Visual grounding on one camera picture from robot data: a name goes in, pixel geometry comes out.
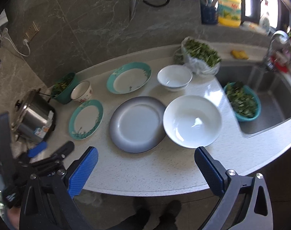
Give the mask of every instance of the small white bowl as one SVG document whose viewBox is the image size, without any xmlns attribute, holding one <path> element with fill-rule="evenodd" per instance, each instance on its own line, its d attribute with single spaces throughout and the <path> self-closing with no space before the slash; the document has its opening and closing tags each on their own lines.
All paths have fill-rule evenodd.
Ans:
<svg viewBox="0 0 291 230">
<path fill-rule="evenodd" d="M 186 95 L 173 100 L 163 114 L 163 127 L 176 144 L 196 149 L 208 146 L 219 136 L 222 118 L 206 98 Z"/>
<path fill-rule="evenodd" d="M 192 77 L 191 70 L 182 65 L 164 67 L 157 74 L 158 82 L 171 92 L 177 92 L 186 88 Z"/>
<path fill-rule="evenodd" d="M 71 93 L 71 99 L 83 103 L 92 97 L 92 87 L 89 81 L 79 83 Z"/>
</svg>

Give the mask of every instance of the faucet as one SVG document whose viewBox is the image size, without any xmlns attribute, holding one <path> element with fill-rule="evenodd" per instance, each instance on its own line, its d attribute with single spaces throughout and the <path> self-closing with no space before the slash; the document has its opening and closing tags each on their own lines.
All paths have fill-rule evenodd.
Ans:
<svg viewBox="0 0 291 230">
<path fill-rule="evenodd" d="M 275 67 L 273 65 L 273 63 L 271 62 L 271 59 L 270 59 L 270 53 L 272 51 L 272 43 L 273 41 L 275 40 L 275 38 L 279 37 L 280 39 L 280 42 L 282 44 L 286 44 L 289 42 L 290 44 L 290 47 L 291 47 L 291 40 L 289 39 L 288 35 L 282 31 L 282 30 L 278 30 L 276 31 L 271 39 L 270 39 L 270 45 L 269 45 L 269 48 L 268 48 L 268 51 L 267 51 L 267 54 L 264 56 L 263 60 L 262 60 L 262 64 L 266 67 L 266 69 L 268 69 L 269 71 L 274 71 L 275 70 Z"/>
</svg>

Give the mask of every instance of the stainless steel sink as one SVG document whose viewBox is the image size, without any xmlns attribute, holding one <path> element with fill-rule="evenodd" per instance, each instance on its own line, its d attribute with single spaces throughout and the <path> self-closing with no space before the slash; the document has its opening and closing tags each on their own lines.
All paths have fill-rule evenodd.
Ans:
<svg viewBox="0 0 291 230">
<path fill-rule="evenodd" d="M 242 81 L 252 88 L 261 101 L 261 114 L 251 122 L 240 122 L 242 132 L 253 136 L 291 118 L 291 86 L 276 72 L 264 71 L 257 63 L 222 62 L 216 78 L 224 87 Z"/>
</svg>

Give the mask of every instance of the teal-rimmed plate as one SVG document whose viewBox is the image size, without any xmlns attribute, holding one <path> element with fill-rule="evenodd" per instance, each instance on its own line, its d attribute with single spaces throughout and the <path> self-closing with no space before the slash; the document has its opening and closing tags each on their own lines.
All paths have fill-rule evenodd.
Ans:
<svg viewBox="0 0 291 230">
<path fill-rule="evenodd" d="M 127 94 L 144 86 L 151 75 L 148 64 L 128 63 L 113 71 L 107 80 L 107 89 L 113 94 Z"/>
<path fill-rule="evenodd" d="M 92 99 L 83 102 L 73 112 L 69 121 L 69 134 L 76 140 L 92 135 L 103 118 L 103 106 L 100 101 Z"/>
</svg>

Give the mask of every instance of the white speckled countertop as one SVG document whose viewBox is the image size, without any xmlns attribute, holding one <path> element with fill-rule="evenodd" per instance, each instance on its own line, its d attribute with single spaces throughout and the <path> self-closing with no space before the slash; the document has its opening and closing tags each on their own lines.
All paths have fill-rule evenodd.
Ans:
<svg viewBox="0 0 291 230">
<path fill-rule="evenodd" d="M 230 59 L 232 49 L 244 49 L 250 60 L 261 60 L 266 49 L 247 45 L 211 43 L 223 59 Z M 213 158 L 226 169 L 232 168 L 240 175 L 247 175 L 270 163 L 291 147 L 291 119 L 256 136 L 246 138 L 240 131 L 232 108 L 215 78 L 193 77 L 184 91 L 172 93 L 158 84 L 157 73 L 164 66 L 173 64 L 171 57 L 178 46 L 160 47 L 122 56 L 78 74 L 80 80 L 87 79 L 94 88 L 94 98 L 104 107 L 100 127 L 89 138 L 74 140 L 75 150 L 65 159 L 65 167 L 78 159 L 89 147 L 98 149 L 99 160 L 85 184 L 84 189 L 95 192 L 126 196 L 163 196 L 195 192 L 207 189 L 205 179 L 194 162 L 194 150 L 173 143 L 168 136 L 154 149 L 129 154 L 119 150 L 109 138 L 109 120 L 117 107 L 126 100 L 137 96 L 152 96 L 166 106 L 182 95 L 200 95 L 212 101 L 222 115 L 222 131 L 218 139 L 206 147 Z M 132 93 L 116 95 L 108 92 L 106 81 L 111 70 L 131 61 L 142 61 L 153 70 L 149 82 Z M 68 134 L 68 122 L 78 103 L 71 101 L 60 105 L 53 101 L 58 113 L 57 126 L 48 140 L 49 156 L 66 141 L 73 141 Z"/>
</svg>

